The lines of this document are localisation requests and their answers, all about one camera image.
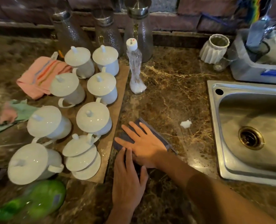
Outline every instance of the marble countertop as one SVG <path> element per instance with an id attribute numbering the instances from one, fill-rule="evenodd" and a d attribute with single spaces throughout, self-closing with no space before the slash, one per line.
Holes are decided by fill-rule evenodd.
<path id="1" fill-rule="evenodd" d="M 0 37 L 0 107 L 9 99 L 23 99 L 24 93 L 15 81 L 38 56 L 50 56 L 54 44 L 50 40 L 12 39 Z M 213 71 L 212 65 L 198 59 L 199 50 L 172 47 L 155 47 L 153 57 L 141 68 L 145 93 L 134 95 L 126 86 L 116 135 L 121 124 L 142 117 L 165 137 L 178 151 L 179 158 L 190 166 L 220 179 L 207 94 L 207 80 L 230 80 L 229 70 Z M 29 104 L 52 104 L 54 98 L 44 97 Z M 188 129 L 179 124 L 188 120 Z M 0 166 L 5 165 L 13 153 L 29 143 L 26 124 L 16 125 L 6 132 L 6 141 L 12 146 L 0 147 Z M 40 223 L 104 223 L 112 207 L 113 160 L 111 154 L 104 184 L 95 184 L 65 177 L 57 177 L 67 186 L 63 206 Z M 190 205 L 168 176 L 158 170 L 149 170 L 148 184 L 132 223 L 188 223 Z M 276 187 L 241 181 L 221 180 L 234 191 L 276 219 Z M 22 191 L 22 187 L 0 181 L 0 204 Z"/>

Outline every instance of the stainless steel lid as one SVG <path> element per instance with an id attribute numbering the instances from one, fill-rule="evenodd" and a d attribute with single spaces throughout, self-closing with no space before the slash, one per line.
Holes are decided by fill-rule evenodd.
<path id="1" fill-rule="evenodd" d="M 61 22 L 71 17 L 71 8 L 64 0 L 59 0 L 56 7 L 53 8 L 53 11 L 54 13 L 51 15 L 51 19 L 54 22 Z"/>
<path id="2" fill-rule="evenodd" d="M 92 16 L 99 26 L 109 26 L 113 24 L 113 11 L 96 9 L 92 11 Z"/>
<path id="3" fill-rule="evenodd" d="M 128 15 L 131 18 L 144 18 L 147 16 L 151 0 L 125 0 Z"/>

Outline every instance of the green object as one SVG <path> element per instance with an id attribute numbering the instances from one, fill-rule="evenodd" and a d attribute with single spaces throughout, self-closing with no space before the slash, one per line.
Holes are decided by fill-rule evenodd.
<path id="1" fill-rule="evenodd" d="M 23 196 L 0 207 L 0 221 L 35 222 L 60 208 L 65 194 L 65 186 L 60 181 L 44 180 L 33 183 Z"/>
<path id="2" fill-rule="evenodd" d="M 38 109 L 37 107 L 28 105 L 27 99 L 20 102 L 17 100 L 11 100 L 9 103 L 10 106 L 12 106 L 16 110 L 18 116 L 13 123 L 0 124 L 0 132 L 19 122 L 27 121 L 31 117 L 32 113 L 34 113 Z"/>

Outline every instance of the gray plastic container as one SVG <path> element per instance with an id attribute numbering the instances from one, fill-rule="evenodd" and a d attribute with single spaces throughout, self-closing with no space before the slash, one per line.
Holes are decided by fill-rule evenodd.
<path id="1" fill-rule="evenodd" d="M 231 46 L 237 51 L 238 58 L 231 65 L 232 75 L 236 80 L 246 82 L 264 82 L 276 84 L 276 65 L 257 64 L 250 60 L 244 41 L 248 37 L 248 29 L 240 29 Z"/>

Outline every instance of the white tissue piece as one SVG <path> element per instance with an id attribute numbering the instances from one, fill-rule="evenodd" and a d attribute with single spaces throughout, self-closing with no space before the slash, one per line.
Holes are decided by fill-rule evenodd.
<path id="1" fill-rule="evenodd" d="M 180 123 L 180 125 L 183 127 L 183 128 L 189 128 L 191 126 L 192 122 L 188 119 L 187 121 L 183 121 Z"/>

